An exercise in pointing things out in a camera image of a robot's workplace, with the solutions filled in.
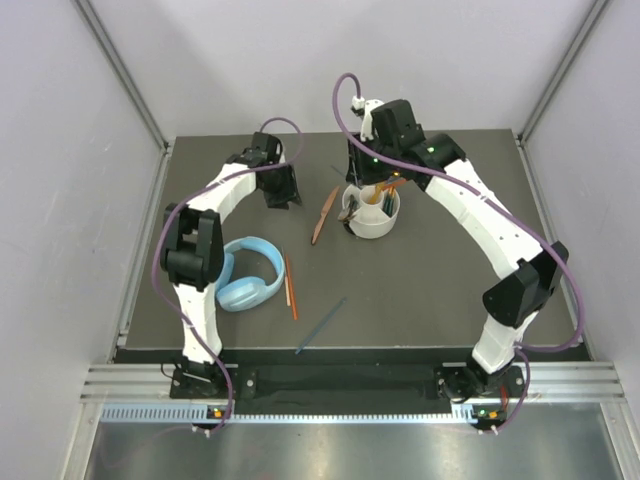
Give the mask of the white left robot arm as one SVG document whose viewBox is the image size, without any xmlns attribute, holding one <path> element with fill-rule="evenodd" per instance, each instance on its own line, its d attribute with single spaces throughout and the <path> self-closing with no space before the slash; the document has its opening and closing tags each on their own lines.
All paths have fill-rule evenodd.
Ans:
<svg viewBox="0 0 640 480">
<path fill-rule="evenodd" d="M 257 191 L 270 208 L 287 209 L 301 201 L 282 141 L 264 131 L 254 133 L 250 145 L 231 155 L 205 187 L 165 209 L 152 271 L 166 273 L 178 297 L 170 306 L 184 329 L 182 355 L 173 376 L 175 398 L 232 395 L 230 374 L 220 359 L 216 312 L 253 308 L 277 293 L 284 282 L 284 258 L 268 241 L 252 236 L 223 239 L 224 221 Z M 275 280 L 232 280 L 238 250 L 263 254 L 272 262 Z"/>
</svg>

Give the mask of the white divided round container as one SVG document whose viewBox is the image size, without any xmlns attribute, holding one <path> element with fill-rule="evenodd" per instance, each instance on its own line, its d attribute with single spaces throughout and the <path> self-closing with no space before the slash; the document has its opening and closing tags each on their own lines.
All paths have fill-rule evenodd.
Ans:
<svg viewBox="0 0 640 480">
<path fill-rule="evenodd" d="M 360 209 L 355 218 L 345 229 L 361 239 L 373 240 L 387 235 L 394 227 L 400 210 L 400 196 L 397 190 L 392 189 L 394 196 L 393 216 L 388 217 L 383 211 L 383 202 L 388 191 L 381 192 L 375 203 L 370 203 L 376 189 L 373 185 L 358 188 L 349 185 L 342 195 L 342 208 L 347 203 L 350 195 L 354 195 L 360 204 Z"/>
</svg>

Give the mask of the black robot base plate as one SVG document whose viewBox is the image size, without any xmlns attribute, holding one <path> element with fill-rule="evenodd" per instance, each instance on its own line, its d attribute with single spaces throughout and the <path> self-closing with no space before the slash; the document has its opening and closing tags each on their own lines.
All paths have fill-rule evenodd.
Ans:
<svg viewBox="0 0 640 480">
<path fill-rule="evenodd" d="M 525 371 L 514 363 L 486 374 L 430 349 L 236 350 L 222 358 L 224 368 L 176 362 L 171 398 L 233 398 L 245 410 L 364 412 L 473 398 L 508 402 L 525 390 Z"/>
</svg>

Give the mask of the silver copper chopstick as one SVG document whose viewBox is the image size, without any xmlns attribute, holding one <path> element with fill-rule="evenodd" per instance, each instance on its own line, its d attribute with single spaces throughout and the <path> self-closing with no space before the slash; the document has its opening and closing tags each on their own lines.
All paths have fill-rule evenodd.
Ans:
<svg viewBox="0 0 640 480">
<path fill-rule="evenodd" d="M 285 295 L 286 295 L 286 305 L 287 307 L 291 307 L 292 306 L 292 302 L 291 302 L 291 294 L 290 294 L 290 285 L 289 285 L 289 275 L 288 275 L 288 270 L 287 270 L 287 260 L 286 260 L 286 254 L 284 252 L 284 248 L 281 247 L 280 248 L 280 252 L 283 258 L 283 270 L 284 270 L 284 286 L 285 286 Z"/>
</svg>

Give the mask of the gold spoon green handle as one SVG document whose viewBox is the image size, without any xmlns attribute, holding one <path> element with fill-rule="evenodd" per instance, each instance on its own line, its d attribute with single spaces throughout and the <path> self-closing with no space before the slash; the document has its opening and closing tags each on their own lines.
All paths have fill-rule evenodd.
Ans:
<svg viewBox="0 0 640 480">
<path fill-rule="evenodd" d="M 385 195 L 385 199 L 383 202 L 382 211 L 388 216 L 393 216 L 393 208 L 394 208 L 394 196 L 395 194 L 391 191 L 388 191 Z"/>
</svg>

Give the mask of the dark teal chopstick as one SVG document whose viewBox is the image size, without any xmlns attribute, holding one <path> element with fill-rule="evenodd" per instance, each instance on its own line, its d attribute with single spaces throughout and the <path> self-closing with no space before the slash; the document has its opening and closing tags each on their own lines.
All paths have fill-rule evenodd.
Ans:
<svg viewBox="0 0 640 480">
<path fill-rule="evenodd" d="M 338 168 L 336 165 L 331 165 L 330 168 L 336 172 L 345 182 L 351 185 L 360 186 L 360 181 L 356 175 L 356 172 L 351 164 L 348 165 L 346 170 Z"/>
<path fill-rule="evenodd" d="M 322 331 L 322 329 L 329 323 L 329 321 L 337 314 L 337 312 L 346 302 L 347 298 L 343 297 L 331 308 L 331 310 L 318 322 L 318 324 L 311 330 L 311 332 L 296 348 L 295 355 L 299 355 L 311 343 L 311 341 Z"/>
</svg>

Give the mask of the orange chopstick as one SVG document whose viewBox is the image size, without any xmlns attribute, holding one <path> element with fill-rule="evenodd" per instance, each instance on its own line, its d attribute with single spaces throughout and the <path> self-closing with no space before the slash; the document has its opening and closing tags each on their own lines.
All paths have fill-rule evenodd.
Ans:
<svg viewBox="0 0 640 480">
<path fill-rule="evenodd" d="M 380 183 L 375 186 L 376 191 L 386 191 L 391 188 L 397 188 L 407 182 L 407 179 L 401 178 L 394 182 Z"/>
<path fill-rule="evenodd" d="M 287 278 L 288 278 L 288 285 L 289 285 L 289 287 L 288 287 L 289 288 L 289 297 L 290 297 L 290 303 L 291 303 L 293 319 L 294 319 L 294 321 L 298 321 L 299 313 L 298 313 L 298 305 L 297 305 L 295 287 L 294 287 L 294 282 L 293 282 L 291 261 L 290 261 L 290 258 L 288 256 L 288 254 L 286 254 L 286 253 L 285 253 L 284 258 L 285 258 L 285 264 L 286 264 L 286 271 L 287 271 Z"/>
</svg>

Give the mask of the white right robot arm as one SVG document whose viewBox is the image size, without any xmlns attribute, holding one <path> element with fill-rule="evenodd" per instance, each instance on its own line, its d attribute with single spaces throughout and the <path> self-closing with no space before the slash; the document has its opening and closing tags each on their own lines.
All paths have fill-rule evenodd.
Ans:
<svg viewBox="0 0 640 480">
<path fill-rule="evenodd" d="M 401 177 L 442 205 L 489 260 L 497 283 L 482 296 L 488 313 L 480 339 L 459 373 L 441 383 L 456 402 L 498 389 L 515 357 L 515 345 L 557 288 L 559 261 L 569 252 L 561 242 L 544 250 L 521 227 L 504 218 L 498 200 L 464 150 L 447 134 L 427 137 L 404 99 L 382 102 L 354 97 L 351 109 L 362 121 L 350 145 L 348 182 L 373 185 Z"/>
</svg>

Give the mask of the copper utensil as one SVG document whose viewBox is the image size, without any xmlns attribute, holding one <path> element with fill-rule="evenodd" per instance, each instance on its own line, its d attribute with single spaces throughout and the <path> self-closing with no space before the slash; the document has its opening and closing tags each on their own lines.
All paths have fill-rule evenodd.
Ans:
<svg viewBox="0 0 640 480">
<path fill-rule="evenodd" d="M 318 222 L 316 223 L 312 236 L 311 236 L 311 245 L 314 246 L 317 243 L 317 240 L 319 238 L 319 235 L 322 231 L 322 228 L 324 226 L 324 223 L 326 221 L 326 218 L 335 202 L 335 199 L 337 197 L 337 194 L 340 191 L 340 187 L 336 186 L 331 193 L 329 194 L 329 196 L 327 197 L 325 203 L 322 206 L 321 212 L 320 212 L 320 217 Z"/>
</svg>

